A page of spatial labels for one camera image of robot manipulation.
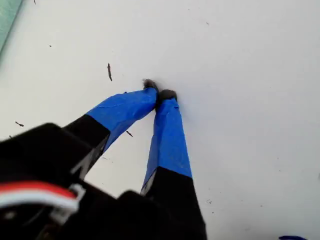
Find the cable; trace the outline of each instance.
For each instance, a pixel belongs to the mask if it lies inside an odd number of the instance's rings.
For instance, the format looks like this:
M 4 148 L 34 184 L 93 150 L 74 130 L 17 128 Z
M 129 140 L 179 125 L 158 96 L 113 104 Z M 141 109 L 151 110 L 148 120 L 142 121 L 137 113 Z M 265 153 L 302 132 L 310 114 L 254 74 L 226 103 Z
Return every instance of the cable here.
M 74 213 L 79 208 L 76 196 L 69 190 L 42 181 L 20 181 L 0 184 L 0 209 L 22 204 L 43 204 Z

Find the white surface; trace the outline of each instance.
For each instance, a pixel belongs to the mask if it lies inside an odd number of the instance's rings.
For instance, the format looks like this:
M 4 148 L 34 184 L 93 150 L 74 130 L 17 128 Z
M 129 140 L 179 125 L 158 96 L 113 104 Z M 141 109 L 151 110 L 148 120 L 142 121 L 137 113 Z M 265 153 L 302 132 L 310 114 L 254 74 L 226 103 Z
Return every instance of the white surface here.
M 178 93 L 209 239 L 319 239 L 319 8 L 318 0 L 25 1 L 1 56 L 0 137 L 64 126 L 152 78 Z M 139 191 L 153 117 L 121 136 L 87 180 L 115 196 Z

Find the blue object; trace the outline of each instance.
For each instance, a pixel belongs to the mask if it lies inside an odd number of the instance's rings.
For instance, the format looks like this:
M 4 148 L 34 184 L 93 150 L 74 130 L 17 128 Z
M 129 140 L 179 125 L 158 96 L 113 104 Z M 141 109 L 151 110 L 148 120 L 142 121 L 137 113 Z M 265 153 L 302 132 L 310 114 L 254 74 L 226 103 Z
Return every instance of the blue object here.
M 22 0 L 0 0 L 0 52 L 8 37 Z
M 187 144 L 176 99 L 166 99 L 157 109 L 143 185 L 157 167 L 192 178 Z
M 111 96 L 91 109 L 87 115 L 110 131 L 103 151 L 105 152 L 135 121 L 148 115 L 155 108 L 156 100 L 157 91 L 149 87 L 141 91 Z

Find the blue tape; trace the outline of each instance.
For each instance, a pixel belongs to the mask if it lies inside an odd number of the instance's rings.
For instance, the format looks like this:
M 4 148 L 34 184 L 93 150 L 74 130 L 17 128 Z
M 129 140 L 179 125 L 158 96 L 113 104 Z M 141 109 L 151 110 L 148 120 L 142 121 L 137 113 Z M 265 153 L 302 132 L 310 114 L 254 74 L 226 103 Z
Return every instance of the blue tape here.
M 143 185 L 157 167 L 192 178 L 182 117 L 174 98 L 164 100 L 157 109 Z
M 135 121 L 150 113 L 156 105 L 157 91 L 149 87 L 141 91 L 116 94 L 91 109 L 87 115 L 109 129 L 104 151 Z

